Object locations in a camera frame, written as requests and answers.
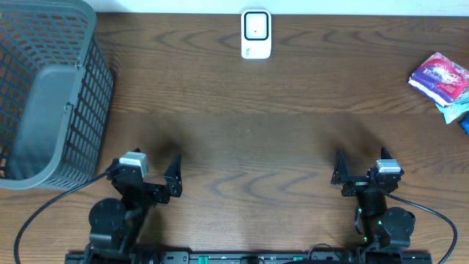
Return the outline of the teal wet wipes pack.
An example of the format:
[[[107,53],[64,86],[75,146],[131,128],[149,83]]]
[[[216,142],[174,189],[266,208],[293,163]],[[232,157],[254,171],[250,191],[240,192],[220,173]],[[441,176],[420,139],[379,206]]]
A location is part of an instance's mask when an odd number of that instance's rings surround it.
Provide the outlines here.
[[[468,89],[459,95],[459,97],[449,106],[442,107],[436,105],[437,109],[443,114],[446,124],[458,119],[462,114],[468,111]]]

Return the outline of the blue Oreo cookie pack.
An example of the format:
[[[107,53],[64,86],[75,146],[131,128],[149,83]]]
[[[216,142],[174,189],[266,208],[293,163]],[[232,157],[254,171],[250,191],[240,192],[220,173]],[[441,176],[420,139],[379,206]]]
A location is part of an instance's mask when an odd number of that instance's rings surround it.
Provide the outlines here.
[[[459,121],[459,126],[466,135],[469,135],[469,113],[467,113],[464,118]]]

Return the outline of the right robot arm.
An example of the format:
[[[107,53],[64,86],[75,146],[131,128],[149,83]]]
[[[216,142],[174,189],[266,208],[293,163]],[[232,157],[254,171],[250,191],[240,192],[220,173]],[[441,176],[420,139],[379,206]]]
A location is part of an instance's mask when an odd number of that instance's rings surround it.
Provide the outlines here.
[[[371,254],[400,256],[410,246],[415,216],[400,207],[388,207],[386,196],[398,188],[404,170],[389,152],[382,148],[380,158],[364,176],[349,173],[344,154],[338,151],[331,178],[333,185],[342,186],[341,195],[355,197],[355,229],[364,236],[365,244],[357,250],[363,263]]]

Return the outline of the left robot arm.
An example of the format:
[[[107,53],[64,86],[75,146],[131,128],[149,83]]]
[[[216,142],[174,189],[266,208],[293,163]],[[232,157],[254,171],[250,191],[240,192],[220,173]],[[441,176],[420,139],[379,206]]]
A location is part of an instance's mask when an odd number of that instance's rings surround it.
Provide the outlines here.
[[[115,158],[106,169],[106,178],[122,195],[97,202],[89,212],[91,226],[85,263],[159,263],[155,249],[137,244],[149,210],[169,203],[182,194],[180,155],[165,171],[164,184],[144,180],[149,164],[147,155],[135,149]]]

